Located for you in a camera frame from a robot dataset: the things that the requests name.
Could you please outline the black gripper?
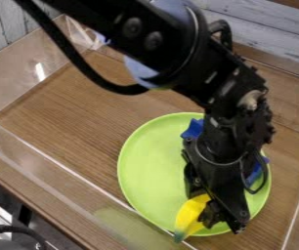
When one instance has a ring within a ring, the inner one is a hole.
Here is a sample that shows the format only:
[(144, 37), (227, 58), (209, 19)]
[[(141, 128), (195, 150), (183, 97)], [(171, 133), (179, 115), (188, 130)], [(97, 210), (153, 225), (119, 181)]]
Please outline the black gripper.
[(199, 216), (207, 229), (225, 222), (235, 234), (245, 230), (251, 220), (247, 192), (256, 194), (261, 190), (245, 187), (245, 181), (260, 161), (260, 149), (249, 134), (236, 136), (227, 130), (204, 130), (197, 139), (183, 140), (187, 197), (209, 196)]

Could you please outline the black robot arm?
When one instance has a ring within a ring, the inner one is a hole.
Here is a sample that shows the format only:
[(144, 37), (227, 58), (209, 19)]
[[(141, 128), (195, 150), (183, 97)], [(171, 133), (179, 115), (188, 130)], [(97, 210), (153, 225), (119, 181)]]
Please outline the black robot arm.
[[(191, 0), (14, 0), (39, 23), (68, 60), (104, 90), (135, 96), (169, 89), (205, 110), (197, 135), (183, 137), (189, 198), (200, 210), (176, 223), (185, 236), (227, 223), (241, 232), (251, 221), (251, 185), (269, 177), (261, 155), (272, 141), (269, 88), (235, 53), (227, 21), (208, 21)], [(119, 85), (89, 66), (59, 26), (40, 9), (47, 4), (92, 28), (127, 58), (136, 81)]]

